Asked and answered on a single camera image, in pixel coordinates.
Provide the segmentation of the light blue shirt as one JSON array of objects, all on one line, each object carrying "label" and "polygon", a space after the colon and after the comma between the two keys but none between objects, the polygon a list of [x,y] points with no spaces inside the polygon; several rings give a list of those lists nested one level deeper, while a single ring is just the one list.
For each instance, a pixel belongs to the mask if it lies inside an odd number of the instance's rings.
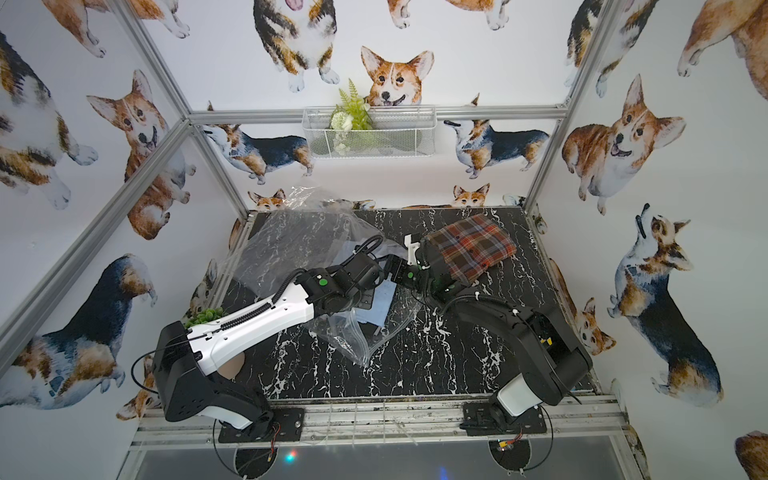
[{"label": "light blue shirt", "polygon": [[372,324],[377,327],[383,327],[389,313],[396,284],[385,280],[378,286],[373,295],[373,303],[370,309],[359,308],[356,313],[356,319],[359,323]]}]

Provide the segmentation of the red plaid shirt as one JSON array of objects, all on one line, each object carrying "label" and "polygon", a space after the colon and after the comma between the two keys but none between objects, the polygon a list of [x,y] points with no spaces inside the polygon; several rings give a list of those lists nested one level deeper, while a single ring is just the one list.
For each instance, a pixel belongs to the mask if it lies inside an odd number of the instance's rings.
[{"label": "red plaid shirt", "polygon": [[509,233],[484,214],[431,232],[426,240],[441,255],[451,278],[467,286],[517,252]]}]

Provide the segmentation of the clear plastic vacuum bag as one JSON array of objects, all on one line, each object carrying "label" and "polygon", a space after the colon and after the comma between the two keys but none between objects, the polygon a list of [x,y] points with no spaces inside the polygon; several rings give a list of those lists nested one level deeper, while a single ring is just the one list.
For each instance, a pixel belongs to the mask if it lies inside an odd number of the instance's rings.
[{"label": "clear plastic vacuum bag", "polygon": [[[334,198],[319,187],[293,188],[282,206],[257,209],[265,223],[253,229],[233,279],[262,299],[275,293],[295,269],[340,264],[356,245],[382,232],[362,216],[376,207],[372,199]],[[357,321],[357,310],[371,306],[322,316],[305,327],[366,367],[374,353],[413,321],[420,309],[420,304],[398,285],[383,327]]]}]

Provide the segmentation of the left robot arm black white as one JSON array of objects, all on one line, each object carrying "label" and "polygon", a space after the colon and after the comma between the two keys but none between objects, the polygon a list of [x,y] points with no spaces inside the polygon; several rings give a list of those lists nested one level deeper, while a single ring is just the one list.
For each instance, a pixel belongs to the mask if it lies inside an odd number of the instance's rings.
[{"label": "left robot arm black white", "polygon": [[165,420],[208,417],[248,439],[266,437],[274,422],[266,397],[225,378],[220,368],[282,330],[357,307],[385,278],[374,256],[382,241],[380,235],[367,239],[338,265],[295,269],[271,296],[218,320],[164,327],[152,373]]}]

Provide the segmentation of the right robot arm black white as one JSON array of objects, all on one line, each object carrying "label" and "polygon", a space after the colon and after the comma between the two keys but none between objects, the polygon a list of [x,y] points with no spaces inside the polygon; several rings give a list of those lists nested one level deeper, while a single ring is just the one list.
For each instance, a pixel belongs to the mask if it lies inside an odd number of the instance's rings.
[{"label": "right robot arm black white", "polygon": [[494,395],[506,414],[556,406],[589,373],[591,357],[561,313],[521,306],[452,278],[437,249],[424,240],[407,248],[405,258],[382,259],[389,280],[441,314],[497,335],[511,350],[518,374]]}]

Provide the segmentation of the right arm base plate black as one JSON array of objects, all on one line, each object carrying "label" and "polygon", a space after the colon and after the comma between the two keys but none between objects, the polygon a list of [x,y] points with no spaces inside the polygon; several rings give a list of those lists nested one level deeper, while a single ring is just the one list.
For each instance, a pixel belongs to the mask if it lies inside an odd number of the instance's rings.
[{"label": "right arm base plate black", "polygon": [[548,431],[538,408],[533,407],[514,416],[497,402],[464,403],[459,428],[468,436],[516,436]]}]

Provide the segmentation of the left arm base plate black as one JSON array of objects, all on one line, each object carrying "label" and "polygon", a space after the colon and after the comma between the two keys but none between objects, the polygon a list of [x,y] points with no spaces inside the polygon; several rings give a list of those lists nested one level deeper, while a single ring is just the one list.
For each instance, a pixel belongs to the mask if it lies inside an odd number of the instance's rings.
[{"label": "left arm base plate black", "polygon": [[303,431],[306,410],[296,407],[275,409],[265,420],[258,420],[245,429],[238,430],[224,423],[216,440],[223,444],[247,442],[299,441]]}]

